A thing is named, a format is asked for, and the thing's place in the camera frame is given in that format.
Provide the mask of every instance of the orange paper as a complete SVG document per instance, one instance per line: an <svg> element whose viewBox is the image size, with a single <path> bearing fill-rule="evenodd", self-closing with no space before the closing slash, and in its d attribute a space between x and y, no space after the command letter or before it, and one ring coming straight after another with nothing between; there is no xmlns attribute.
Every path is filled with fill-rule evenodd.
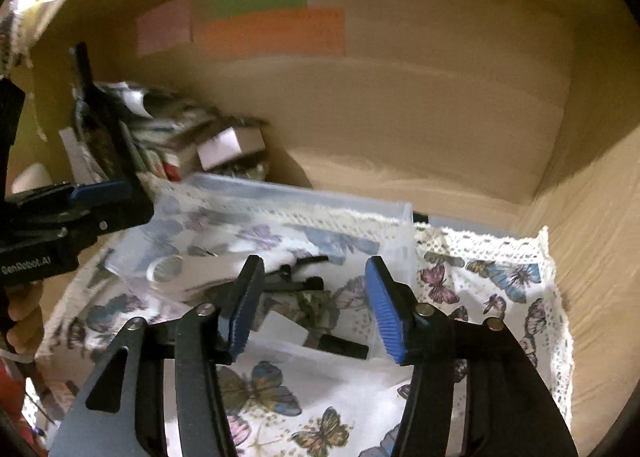
<svg viewBox="0 0 640 457"><path fill-rule="evenodd" d="M136 19L138 56L191 42L189 0L170 0Z"/></svg>
<svg viewBox="0 0 640 457"><path fill-rule="evenodd" d="M344 10L287 8L212 20L195 40L217 60L274 54L344 56Z"/></svg>

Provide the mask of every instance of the pink sticky note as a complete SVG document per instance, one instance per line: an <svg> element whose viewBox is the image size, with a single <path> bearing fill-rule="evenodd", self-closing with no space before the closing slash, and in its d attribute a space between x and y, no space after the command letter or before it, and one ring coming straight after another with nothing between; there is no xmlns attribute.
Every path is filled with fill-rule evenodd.
<svg viewBox="0 0 640 457"><path fill-rule="evenodd" d="M138 56L164 51L191 42L191 4L189 0L170 0L140 15Z"/></svg>

